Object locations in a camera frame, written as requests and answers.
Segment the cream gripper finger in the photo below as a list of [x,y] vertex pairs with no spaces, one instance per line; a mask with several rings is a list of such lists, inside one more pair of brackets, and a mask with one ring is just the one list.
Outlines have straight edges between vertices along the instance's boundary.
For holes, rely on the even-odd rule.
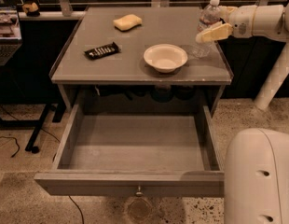
[[237,7],[229,7],[229,6],[220,6],[220,18],[224,22],[229,21],[230,14],[237,9]]
[[229,23],[222,23],[221,21],[207,27],[198,28],[196,35],[197,43],[209,43],[217,40],[228,38],[233,33],[233,27]]

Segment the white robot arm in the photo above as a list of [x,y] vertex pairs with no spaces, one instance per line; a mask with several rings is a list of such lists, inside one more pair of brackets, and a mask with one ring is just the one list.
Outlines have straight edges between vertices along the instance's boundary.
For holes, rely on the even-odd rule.
[[[289,74],[289,3],[286,6],[221,6],[211,0],[200,18],[198,43],[229,36],[264,36],[285,44],[255,98],[268,109]],[[289,224],[289,134],[251,128],[235,135],[225,157],[225,224]]]

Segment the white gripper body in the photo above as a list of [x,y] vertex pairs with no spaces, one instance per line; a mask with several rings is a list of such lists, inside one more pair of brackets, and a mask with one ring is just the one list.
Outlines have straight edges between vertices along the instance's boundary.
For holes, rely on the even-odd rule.
[[236,38],[249,38],[253,35],[253,23],[256,5],[237,7],[229,15],[228,23],[232,26],[232,35]]

